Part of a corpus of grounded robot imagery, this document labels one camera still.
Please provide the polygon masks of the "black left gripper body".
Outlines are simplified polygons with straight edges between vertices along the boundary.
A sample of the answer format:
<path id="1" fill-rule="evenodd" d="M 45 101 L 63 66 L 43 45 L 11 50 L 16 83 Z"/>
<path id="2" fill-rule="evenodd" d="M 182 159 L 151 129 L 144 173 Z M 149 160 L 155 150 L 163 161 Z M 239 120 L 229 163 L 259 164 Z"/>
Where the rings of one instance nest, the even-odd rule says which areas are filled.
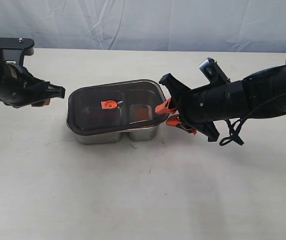
<path id="1" fill-rule="evenodd" d="M 45 99 L 64 98 L 65 88 L 34 77 L 25 67 L 0 64 L 0 102 L 21 108 Z"/>

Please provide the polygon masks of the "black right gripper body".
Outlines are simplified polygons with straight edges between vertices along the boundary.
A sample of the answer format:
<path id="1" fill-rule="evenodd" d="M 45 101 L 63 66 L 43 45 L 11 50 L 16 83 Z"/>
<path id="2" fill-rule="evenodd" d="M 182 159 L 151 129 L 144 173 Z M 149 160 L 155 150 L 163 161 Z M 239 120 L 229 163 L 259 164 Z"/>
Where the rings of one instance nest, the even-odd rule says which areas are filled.
<path id="1" fill-rule="evenodd" d="M 209 142 L 216 142 L 220 135 L 215 121 L 240 118 L 248 112 L 248 100 L 240 80 L 190 89 L 168 73 L 159 83 L 168 89 L 177 108 L 172 115 L 179 115 L 185 124 L 207 136 Z"/>

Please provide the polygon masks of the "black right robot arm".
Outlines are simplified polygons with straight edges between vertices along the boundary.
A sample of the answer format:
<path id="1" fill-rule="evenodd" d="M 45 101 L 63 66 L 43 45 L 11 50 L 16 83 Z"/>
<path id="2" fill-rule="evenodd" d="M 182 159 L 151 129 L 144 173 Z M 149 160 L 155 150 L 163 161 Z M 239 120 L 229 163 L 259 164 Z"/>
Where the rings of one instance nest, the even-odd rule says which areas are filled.
<path id="1" fill-rule="evenodd" d="M 240 130 L 248 119 L 270 119 L 286 115 L 286 64 L 251 74 L 231 82 L 217 62 L 207 58 L 199 69 L 209 84 L 191 89 L 170 73 L 159 81 L 170 98 L 155 108 L 157 114 L 171 114 L 166 124 L 188 133 L 201 132 L 216 142 L 219 132 L 214 123 L 225 121 L 229 136 L 220 140 L 243 145 Z"/>

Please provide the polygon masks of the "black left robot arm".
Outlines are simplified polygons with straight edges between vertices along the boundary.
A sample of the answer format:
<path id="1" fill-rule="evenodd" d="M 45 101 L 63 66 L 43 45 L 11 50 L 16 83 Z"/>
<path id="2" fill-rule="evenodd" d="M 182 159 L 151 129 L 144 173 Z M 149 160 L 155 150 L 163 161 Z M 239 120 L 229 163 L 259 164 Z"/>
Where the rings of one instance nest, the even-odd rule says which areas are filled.
<path id="1" fill-rule="evenodd" d="M 34 54 L 31 38 L 0 37 L 0 102 L 13 108 L 47 106 L 52 98 L 64 98 L 65 88 L 34 77 L 23 66 Z"/>

